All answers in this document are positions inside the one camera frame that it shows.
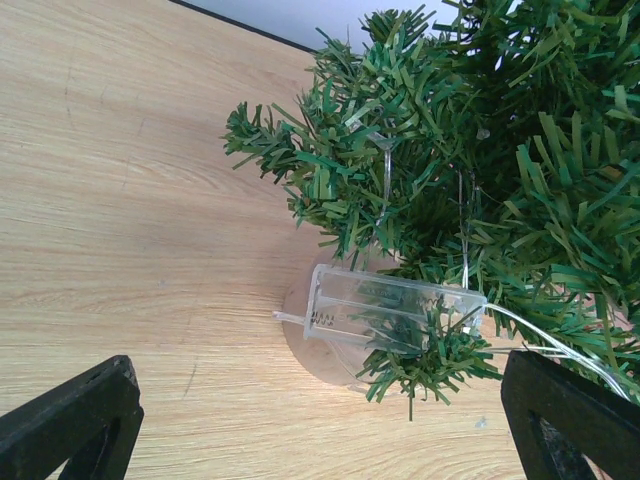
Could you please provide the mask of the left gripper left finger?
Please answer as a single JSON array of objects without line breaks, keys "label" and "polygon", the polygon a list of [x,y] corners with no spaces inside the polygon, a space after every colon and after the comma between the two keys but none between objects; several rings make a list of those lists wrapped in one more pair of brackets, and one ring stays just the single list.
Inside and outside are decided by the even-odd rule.
[{"label": "left gripper left finger", "polygon": [[125,477],[144,418],[131,359],[113,356],[1,417],[1,477]]}]

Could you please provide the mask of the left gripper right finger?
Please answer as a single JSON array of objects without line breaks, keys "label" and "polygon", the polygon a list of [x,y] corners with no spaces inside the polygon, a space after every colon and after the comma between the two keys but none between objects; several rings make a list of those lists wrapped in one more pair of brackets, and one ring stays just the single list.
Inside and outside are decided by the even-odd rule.
[{"label": "left gripper right finger", "polygon": [[501,401],[528,479],[639,477],[639,407],[531,351],[508,356]]}]

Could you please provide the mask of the clear battery box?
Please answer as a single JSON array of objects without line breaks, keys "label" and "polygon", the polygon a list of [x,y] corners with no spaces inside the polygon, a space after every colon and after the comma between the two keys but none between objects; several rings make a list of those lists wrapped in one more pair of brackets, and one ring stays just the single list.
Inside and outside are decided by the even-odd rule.
[{"label": "clear battery box", "polygon": [[480,325],[487,304],[472,290],[319,264],[304,337],[417,356],[431,341]]}]

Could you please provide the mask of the small green christmas tree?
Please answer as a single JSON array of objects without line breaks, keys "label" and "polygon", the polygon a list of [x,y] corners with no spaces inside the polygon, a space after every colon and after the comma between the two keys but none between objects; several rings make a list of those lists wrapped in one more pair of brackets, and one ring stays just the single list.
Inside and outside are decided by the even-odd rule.
[{"label": "small green christmas tree", "polygon": [[460,229],[459,178],[499,206],[515,152],[538,116],[613,107],[639,119],[635,1],[458,1],[432,24],[423,9],[366,16],[362,52],[327,38],[291,114],[239,104],[228,154],[282,184],[298,222],[319,227],[336,261],[361,268],[424,260]]}]

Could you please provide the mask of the clear string lights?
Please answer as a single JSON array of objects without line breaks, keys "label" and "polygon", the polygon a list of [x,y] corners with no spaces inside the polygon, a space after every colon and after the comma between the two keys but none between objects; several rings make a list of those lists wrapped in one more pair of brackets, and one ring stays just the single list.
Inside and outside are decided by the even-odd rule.
[{"label": "clear string lights", "polygon": [[[458,181],[460,229],[430,258],[378,273],[476,291],[518,346],[639,398],[639,119],[628,108],[583,118],[538,116],[515,152],[518,177],[499,206],[472,173]],[[499,380],[498,348],[481,324],[417,356],[304,337],[307,311],[275,316],[331,348],[370,401],[391,392],[447,402],[470,378]]]}]

